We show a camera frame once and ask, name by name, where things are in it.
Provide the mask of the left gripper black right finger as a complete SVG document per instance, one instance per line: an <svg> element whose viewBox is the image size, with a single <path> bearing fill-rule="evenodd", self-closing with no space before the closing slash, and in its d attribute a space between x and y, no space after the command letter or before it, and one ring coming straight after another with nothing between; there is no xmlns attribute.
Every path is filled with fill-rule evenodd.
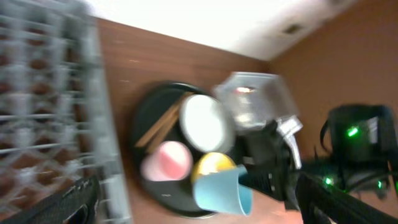
<svg viewBox="0 0 398 224"><path fill-rule="evenodd" d="M304 174L298 178L295 195L305 224L397 224L393 216Z"/></svg>

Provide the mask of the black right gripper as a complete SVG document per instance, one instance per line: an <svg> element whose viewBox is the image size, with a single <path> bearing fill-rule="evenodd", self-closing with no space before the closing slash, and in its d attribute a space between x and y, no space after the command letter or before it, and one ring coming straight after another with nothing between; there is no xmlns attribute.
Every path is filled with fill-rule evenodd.
<svg viewBox="0 0 398 224"><path fill-rule="evenodd" d="M277 122L271 121L261 130L243 136L246 158L251 161L244 162L247 174L239 178L239 183L283 202L286 210L298 210L294 162L290 147L277 128Z"/></svg>

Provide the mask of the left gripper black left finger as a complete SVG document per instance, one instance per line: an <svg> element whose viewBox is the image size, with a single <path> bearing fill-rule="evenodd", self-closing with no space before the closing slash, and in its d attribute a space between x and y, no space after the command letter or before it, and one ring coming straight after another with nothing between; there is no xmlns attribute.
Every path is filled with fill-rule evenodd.
<svg viewBox="0 0 398 224"><path fill-rule="evenodd" d="M99 179L92 175L2 220L1 224L94 223L99 197Z"/></svg>

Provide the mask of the light blue plastic cup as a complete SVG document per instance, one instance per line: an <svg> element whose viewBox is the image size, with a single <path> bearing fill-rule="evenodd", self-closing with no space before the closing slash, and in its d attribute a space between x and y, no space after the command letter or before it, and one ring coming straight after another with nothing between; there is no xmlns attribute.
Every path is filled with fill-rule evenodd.
<svg viewBox="0 0 398 224"><path fill-rule="evenodd" d="M239 183L247 170L240 165L200 177L193 185L193 198L203 210L248 216L252 212L253 192Z"/></svg>

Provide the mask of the yellow bowl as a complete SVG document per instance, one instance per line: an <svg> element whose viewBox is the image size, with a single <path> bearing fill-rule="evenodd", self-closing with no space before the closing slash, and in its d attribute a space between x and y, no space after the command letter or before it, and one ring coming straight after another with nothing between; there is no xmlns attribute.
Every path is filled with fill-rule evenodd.
<svg viewBox="0 0 398 224"><path fill-rule="evenodd" d="M204 175L234 169L235 167L234 161L226 154L219 152L207 153L193 166L190 180L193 184Z"/></svg>

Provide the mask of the grey round plate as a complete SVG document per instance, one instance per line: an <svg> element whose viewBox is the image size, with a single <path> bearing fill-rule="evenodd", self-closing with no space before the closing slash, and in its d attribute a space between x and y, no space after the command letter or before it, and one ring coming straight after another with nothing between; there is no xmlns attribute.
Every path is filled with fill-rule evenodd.
<svg viewBox="0 0 398 224"><path fill-rule="evenodd" d="M228 153L235 142L235 125L223 104L208 95L194 94L179 109L183 136L202 153Z"/></svg>

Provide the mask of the wooden chopstick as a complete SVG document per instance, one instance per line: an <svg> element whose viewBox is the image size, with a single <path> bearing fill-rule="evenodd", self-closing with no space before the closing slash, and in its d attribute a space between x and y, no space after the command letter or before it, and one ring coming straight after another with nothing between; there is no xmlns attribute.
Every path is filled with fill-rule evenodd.
<svg viewBox="0 0 398 224"><path fill-rule="evenodd" d="M192 95L192 92L185 92L174 104L172 104L168 110L149 128L149 130L135 143L135 147L145 146L162 128L165 123L174 115L181 102L188 96Z"/></svg>
<svg viewBox="0 0 398 224"><path fill-rule="evenodd" d="M163 141L166 137L170 129L174 126L176 121L178 120L178 110L177 112L171 116L171 118L165 123L165 126L160 128L157 134L148 142L148 146L146 149L147 153L153 153L155 148Z"/></svg>

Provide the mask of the pink plastic cup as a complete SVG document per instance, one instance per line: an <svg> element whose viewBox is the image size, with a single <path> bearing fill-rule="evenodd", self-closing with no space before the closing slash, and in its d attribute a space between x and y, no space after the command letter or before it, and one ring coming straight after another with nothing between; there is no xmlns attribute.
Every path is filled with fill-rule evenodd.
<svg viewBox="0 0 398 224"><path fill-rule="evenodd" d="M186 178L192 165L192 153L186 145L178 141L166 141L145 157L140 172L149 181L175 181Z"/></svg>

